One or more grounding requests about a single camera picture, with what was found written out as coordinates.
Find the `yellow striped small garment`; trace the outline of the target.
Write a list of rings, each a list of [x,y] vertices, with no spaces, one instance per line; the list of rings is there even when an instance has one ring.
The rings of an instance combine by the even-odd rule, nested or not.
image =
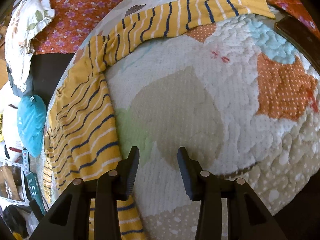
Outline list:
[[[200,205],[177,163],[183,146],[233,178],[267,155],[258,114],[259,48],[240,25],[272,18],[266,0],[179,0],[116,19],[96,34],[57,89],[44,150],[58,193],[140,151],[133,196],[118,203],[123,239],[193,239]]]

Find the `dark green cardboard box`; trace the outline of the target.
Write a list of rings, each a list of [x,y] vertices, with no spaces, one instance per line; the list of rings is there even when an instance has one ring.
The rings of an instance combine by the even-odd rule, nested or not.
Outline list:
[[[34,172],[30,172],[27,176],[28,189],[31,195],[32,200],[35,200],[42,212],[43,215],[46,214],[46,209],[42,200],[42,193],[40,186],[37,180],[37,175]]]

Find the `white metal shelf rack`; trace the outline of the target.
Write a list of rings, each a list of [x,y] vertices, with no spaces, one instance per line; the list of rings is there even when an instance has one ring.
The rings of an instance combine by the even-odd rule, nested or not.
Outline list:
[[[29,205],[22,164],[1,160],[1,200],[14,205]]]

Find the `light blue patterned strip box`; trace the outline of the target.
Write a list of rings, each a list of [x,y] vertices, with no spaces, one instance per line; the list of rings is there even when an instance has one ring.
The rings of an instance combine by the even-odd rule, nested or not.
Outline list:
[[[27,177],[30,173],[30,158],[29,152],[26,148],[22,150],[22,161],[23,161],[23,169],[24,169],[24,176]]]

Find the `teal plush cushion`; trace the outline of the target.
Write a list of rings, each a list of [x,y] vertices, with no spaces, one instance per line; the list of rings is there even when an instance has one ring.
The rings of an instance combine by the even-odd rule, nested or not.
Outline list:
[[[23,146],[33,156],[42,151],[47,109],[38,95],[21,98],[17,107],[17,129]]]

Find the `white quilted heart blanket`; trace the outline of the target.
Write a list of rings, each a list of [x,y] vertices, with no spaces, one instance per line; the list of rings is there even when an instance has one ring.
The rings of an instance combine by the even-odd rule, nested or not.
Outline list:
[[[44,150],[60,195],[140,151],[125,239],[193,239],[200,205],[184,189],[185,147],[221,179],[244,178],[290,239],[315,239],[319,198],[319,39],[266,5],[125,0],[82,43],[50,105]]]

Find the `white floral leaf pillowcase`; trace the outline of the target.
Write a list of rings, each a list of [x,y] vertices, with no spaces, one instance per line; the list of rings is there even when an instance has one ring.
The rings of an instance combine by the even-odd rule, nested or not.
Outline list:
[[[21,93],[31,89],[32,41],[52,22],[55,10],[50,0],[22,0],[14,10],[5,36],[5,61],[14,87]]]

